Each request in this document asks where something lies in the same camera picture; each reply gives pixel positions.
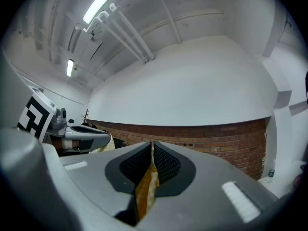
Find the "ceiling pipe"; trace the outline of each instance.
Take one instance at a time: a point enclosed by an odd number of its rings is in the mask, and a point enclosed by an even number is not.
[[[127,44],[127,43],[125,43],[112,29],[110,29],[109,28],[109,26],[108,25],[106,25],[106,23],[104,23],[102,20],[101,20],[101,18],[102,19],[107,19],[108,18],[108,16],[109,16],[109,13],[108,12],[106,12],[106,11],[103,11],[103,12],[101,12],[99,15],[98,15],[98,17],[96,17],[99,21],[100,21],[100,23],[101,23],[101,25],[108,31],[108,32],[110,32],[118,41],[120,41],[138,60],[141,60],[141,61],[143,61],[144,62],[144,60],[143,59],[141,59],[141,57],[139,56],[139,55],[137,55],[136,54],[136,52],[135,51],[133,51],[133,49]]]
[[[144,63],[147,63],[148,59],[145,58],[138,45],[131,39],[131,37],[124,31],[124,29],[113,18],[110,19],[110,22],[116,27],[116,29],[127,39],[127,41],[131,44],[131,46],[137,51],[139,56],[143,59]]]
[[[166,10],[166,12],[168,14],[169,20],[171,22],[171,25],[172,25],[173,31],[175,33],[175,36],[176,36],[176,38],[178,40],[178,43],[181,44],[182,42],[181,42],[181,39],[180,39],[180,36],[179,36],[179,32],[178,32],[178,30],[177,30],[177,28],[176,28],[176,26],[174,24],[174,21],[173,21],[173,18],[171,16],[170,12],[169,12],[169,9],[167,8],[167,5],[165,4],[164,0],[160,0],[160,1],[162,2],[163,6],[164,6],[164,8],[165,8],[165,10]]]
[[[49,15],[49,25],[48,25],[48,55],[49,55],[49,62],[52,63],[52,53],[50,48],[52,48],[52,36],[54,32],[54,25],[57,17],[58,8],[60,5],[61,0],[54,0],[51,8],[51,13]]]
[[[39,39],[35,38],[31,33],[29,33],[29,36],[30,36],[32,39],[34,39],[35,41],[37,41],[38,43],[40,43],[41,45],[43,45],[44,47],[46,47],[50,52],[53,52],[54,54],[60,56],[61,58],[65,58],[65,60],[68,60],[68,59],[71,59],[71,58],[72,58],[72,57],[71,57],[69,54],[67,54],[65,51],[62,51],[61,53],[59,53],[59,52],[57,52],[56,49],[50,48],[48,45],[44,44],[42,41],[40,41]],[[79,64],[78,64],[78,67],[79,67],[80,69],[84,70],[85,72],[87,72],[88,74],[90,74],[90,75],[92,75],[92,76],[95,76],[92,72],[90,72],[90,71],[87,70],[86,68],[80,66]]]
[[[114,12],[117,7],[115,6],[114,3],[111,3],[109,6],[110,10],[112,12]],[[142,37],[140,36],[140,34],[137,32],[137,30],[133,27],[133,25],[129,22],[129,20],[123,15],[123,13],[118,10],[117,12],[120,15],[121,20],[124,22],[124,24],[129,28],[129,30],[133,33],[133,35],[135,36],[136,40],[141,44],[141,46],[144,48],[144,50],[146,51],[146,53],[149,55],[151,60],[155,59],[155,56],[153,55],[153,53],[151,52],[151,50],[149,49],[149,47],[147,46],[147,44],[144,42],[144,40],[142,39]]]

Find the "red brick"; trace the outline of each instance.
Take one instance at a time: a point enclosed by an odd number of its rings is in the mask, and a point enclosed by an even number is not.
[[[243,140],[243,139],[246,139],[246,138],[247,138],[247,134],[240,134],[239,135],[240,140]]]
[[[210,138],[180,138],[180,142],[210,142]]]
[[[244,139],[244,140],[238,140],[236,141],[236,144],[237,145],[240,145],[240,144],[247,144],[250,142],[250,139]]]
[[[243,159],[235,160],[234,163],[242,164],[242,163],[247,163],[248,161],[249,161],[249,158],[243,158]]]
[[[260,127],[260,125],[259,125],[258,122],[250,122],[250,123],[246,124],[246,127],[247,128],[258,128],[258,127]]]
[[[124,137],[124,138],[127,138],[127,137],[128,137],[128,135],[127,135],[127,134],[124,134],[124,133],[122,133],[121,136]]]
[[[239,145],[239,149],[245,149],[245,148],[247,148],[247,144],[240,144]]]
[[[236,135],[239,132],[237,130],[225,131],[225,136]]]
[[[257,145],[257,146],[250,147],[250,150],[251,150],[251,151],[260,150],[260,149],[261,149],[261,145]]]
[[[234,165],[234,166],[236,166],[237,168],[243,168],[243,167],[245,167],[245,164],[237,164],[237,165]]]
[[[259,155],[250,156],[249,161],[255,161],[255,160],[259,159],[258,157],[259,157]]]
[[[207,138],[212,138],[212,137],[223,137],[225,136],[225,133],[223,132],[218,132],[218,133],[205,133],[204,134],[204,137],[207,137]]]
[[[235,150],[238,150],[238,149],[239,149],[239,147],[237,145],[235,145],[235,146],[221,147],[220,151],[226,152],[226,151],[235,151]]]
[[[245,154],[240,154],[240,155],[236,155],[234,156],[234,159],[237,160],[237,159],[242,159],[242,158],[245,158],[246,155]]]
[[[194,143],[193,144],[194,147],[204,147],[203,143]]]
[[[217,143],[205,143],[205,147],[221,147],[224,146],[222,142],[217,142]]]
[[[211,131],[211,132],[219,132],[219,131],[220,131],[220,128],[219,128],[219,126],[211,126],[211,127],[210,127],[210,131]]]
[[[251,166],[251,165],[258,164],[258,163],[259,163],[259,160],[257,159],[257,160],[254,160],[254,161],[250,161],[250,162],[248,163],[248,165]]]
[[[261,176],[262,175],[262,173],[263,173],[263,171],[261,170],[261,171],[257,171],[257,172],[249,172],[249,175],[250,176]]]
[[[204,136],[204,134],[203,133],[194,133],[193,134],[193,138],[201,138],[201,137],[203,137]]]
[[[143,142],[151,142],[151,140],[148,139],[148,138],[141,138],[141,140],[142,140]]]
[[[180,137],[180,138],[181,138],[181,137],[183,137],[183,138],[189,137],[189,136],[188,136],[188,133],[175,133],[174,136],[175,136],[175,137]]]
[[[258,164],[248,166],[248,170],[259,169],[259,168],[261,168],[261,165],[258,165]]]
[[[240,168],[240,170],[245,173],[247,172],[247,167]]]
[[[223,159],[227,160],[227,161],[233,161],[234,156],[224,156],[222,157]]]
[[[179,138],[175,138],[175,137],[161,137],[161,140],[164,140],[164,141],[180,141]]]
[[[247,144],[248,147],[253,147],[253,146],[256,146],[256,145],[259,145],[259,142],[258,142],[258,141],[249,142],[249,143]]]
[[[244,133],[247,133],[248,130],[249,130],[248,128],[239,128],[237,132],[238,134],[244,134]]]
[[[230,130],[236,130],[238,127],[237,126],[223,126],[220,128],[221,131],[230,131]]]
[[[223,152],[216,152],[216,153],[214,152],[214,153],[209,153],[209,154],[214,155],[214,156],[219,156],[219,157],[222,157],[225,155]]]
[[[258,128],[250,128],[249,131],[250,132],[256,132],[256,131],[258,131]]]
[[[219,138],[219,141],[234,141],[234,140],[236,140],[237,138],[236,138],[236,136],[227,136],[227,137],[220,137]]]
[[[219,142],[220,140],[219,140],[219,137],[217,137],[217,138],[210,138],[210,142]]]
[[[259,138],[258,142],[261,143],[261,144],[264,144],[266,142],[266,139],[265,138]]]
[[[206,133],[210,131],[209,126],[206,127],[189,127],[187,129],[189,132],[194,132],[194,133]]]
[[[225,142],[225,146],[231,146],[231,145],[234,145],[234,141]]]
[[[210,148],[211,152],[219,152],[219,147]]]
[[[194,151],[198,151],[198,152],[205,152],[205,153],[210,152],[210,150],[207,149],[207,148],[190,148],[190,149],[192,149]]]
[[[225,156],[233,156],[233,155],[234,155],[234,152],[233,152],[233,151],[225,152]]]
[[[246,127],[247,127],[244,122],[243,123],[239,123],[237,126],[238,126],[239,129],[246,129]]]
[[[251,138],[249,138],[249,142],[256,142],[256,141],[258,141],[258,137],[251,137]]]
[[[256,155],[256,159],[262,159],[263,157],[265,157],[265,155],[263,155],[263,154],[259,154],[259,155]]]
[[[238,155],[238,154],[244,154],[244,153],[248,153],[250,152],[250,149],[249,148],[246,148],[246,149],[242,149],[242,150],[237,150],[234,152],[234,155]]]
[[[254,156],[254,155],[257,155],[259,154],[259,151],[255,150],[255,151],[252,151],[252,152],[249,152],[246,154],[247,157],[250,157],[250,156]]]

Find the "white ceiling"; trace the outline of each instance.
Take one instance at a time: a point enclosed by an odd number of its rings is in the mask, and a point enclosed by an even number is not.
[[[69,58],[75,60],[75,81],[94,88],[102,81],[131,64],[136,58],[110,33],[90,61],[82,62],[68,52],[76,24],[87,28],[82,18],[94,0],[28,0],[16,21],[24,41],[34,44],[36,53],[49,61],[57,71],[66,73]],[[215,0],[164,0],[175,20],[182,41],[224,35],[224,14]],[[120,6],[122,13],[141,34],[152,52],[177,43],[174,31],[160,0],[109,0]]]

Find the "ceiling light fixture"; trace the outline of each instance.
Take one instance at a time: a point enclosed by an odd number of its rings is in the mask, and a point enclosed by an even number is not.
[[[89,7],[85,16],[83,17],[83,21],[86,23],[90,23],[93,17],[96,15],[97,11],[107,2],[108,0],[95,0],[93,4]]]
[[[74,65],[74,61],[72,59],[69,59],[67,63],[67,71],[66,71],[66,75],[69,77],[71,77],[73,65]]]

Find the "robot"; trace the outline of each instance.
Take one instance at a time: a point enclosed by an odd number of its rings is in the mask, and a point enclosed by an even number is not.
[[[0,170],[21,207],[45,228],[259,230],[286,202],[221,158],[156,141],[159,186],[139,220],[135,188],[151,163],[151,144],[59,157],[50,136],[78,140],[87,152],[106,145],[110,135],[67,123],[65,109],[26,88],[7,63],[3,73],[8,81],[1,88],[16,96],[2,99],[15,108],[1,113]]]

